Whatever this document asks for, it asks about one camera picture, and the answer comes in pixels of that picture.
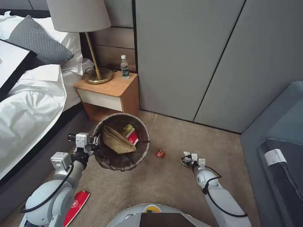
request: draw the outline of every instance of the tan paper bag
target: tan paper bag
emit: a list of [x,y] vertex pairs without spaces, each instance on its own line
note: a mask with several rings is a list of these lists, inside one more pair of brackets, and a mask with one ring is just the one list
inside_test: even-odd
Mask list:
[[118,154],[129,153],[136,150],[135,145],[109,126],[104,126],[103,128],[103,142]]

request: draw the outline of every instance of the gray knit pillow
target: gray knit pillow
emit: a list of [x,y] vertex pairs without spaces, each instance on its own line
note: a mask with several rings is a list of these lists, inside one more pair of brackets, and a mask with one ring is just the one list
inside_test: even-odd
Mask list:
[[35,67],[48,64],[60,65],[74,56],[67,48],[49,37],[30,15],[17,25],[8,41],[35,52],[38,59],[34,64]]

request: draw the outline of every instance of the lamp shade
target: lamp shade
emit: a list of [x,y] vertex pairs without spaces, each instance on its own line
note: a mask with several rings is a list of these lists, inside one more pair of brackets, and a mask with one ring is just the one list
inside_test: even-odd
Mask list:
[[54,28],[61,32],[92,32],[109,28],[104,0],[47,0]]

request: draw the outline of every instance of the wastebasket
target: wastebasket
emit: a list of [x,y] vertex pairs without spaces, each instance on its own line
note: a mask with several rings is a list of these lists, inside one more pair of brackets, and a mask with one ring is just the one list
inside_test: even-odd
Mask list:
[[[131,124],[136,132],[139,141],[136,144],[136,151],[117,154],[114,150],[103,143],[103,128],[109,126],[117,132],[122,132],[123,128]],[[111,170],[132,170],[134,169],[147,155],[150,146],[149,132],[145,124],[136,116],[128,113],[114,113],[104,118],[96,126],[94,136],[99,136],[99,149],[94,151],[96,161],[105,169]]]

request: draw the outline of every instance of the nightstand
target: nightstand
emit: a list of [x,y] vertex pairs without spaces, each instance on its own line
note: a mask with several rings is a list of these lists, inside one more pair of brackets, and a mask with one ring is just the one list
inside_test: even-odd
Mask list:
[[130,73],[123,79],[121,72],[114,72],[112,80],[103,84],[88,84],[84,80],[74,85],[91,120],[101,121],[114,113],[139,113],[138,74]]

